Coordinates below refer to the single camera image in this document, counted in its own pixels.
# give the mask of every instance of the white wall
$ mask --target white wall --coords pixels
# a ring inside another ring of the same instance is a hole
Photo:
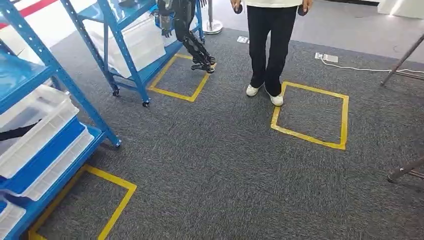
[[[424,0],[382,0],[378,13],[390,14],[393,8],[397,9],[393,15],[424,19]]]

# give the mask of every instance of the stanchion base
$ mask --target stanchion base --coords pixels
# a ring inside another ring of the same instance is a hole
[[[207,35],[219,34],[223,30],[223,23],[218,20],[212,21],[212,29],[209,21],[205,21],[202,24],[203,33]]]

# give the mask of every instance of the person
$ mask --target person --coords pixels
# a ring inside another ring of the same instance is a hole
[[[230,0],[235,12],[241,0]],[[283,71],[295,24],[296,12],[307,13],[313,0],[245,0],[247,5],[247,24],[249,29],[249,55],[251,58],[252,78],[246,94],[254,97],[260,87],[265,85],[271,102],[283,105],[280,75]],[[266,42],[271,32],[268,65],[266,66]]]

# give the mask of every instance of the black pants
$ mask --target black pants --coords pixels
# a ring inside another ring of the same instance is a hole
[[[290,37],[295,24],[297,6],[255,7],[247,6],[249,27],[249,54],[253,76],[250,85],[259,88],[264,82],[268,93],[277,96],[281,93],[280,75],[286,62]],[[266,66],[265,46],[271,31],[268,66]]]

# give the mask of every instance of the white shirt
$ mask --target white shirt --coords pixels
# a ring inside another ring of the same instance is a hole
[[[260,8],[289,8],[299,6],[303,0],[245,0],[246,5]]]

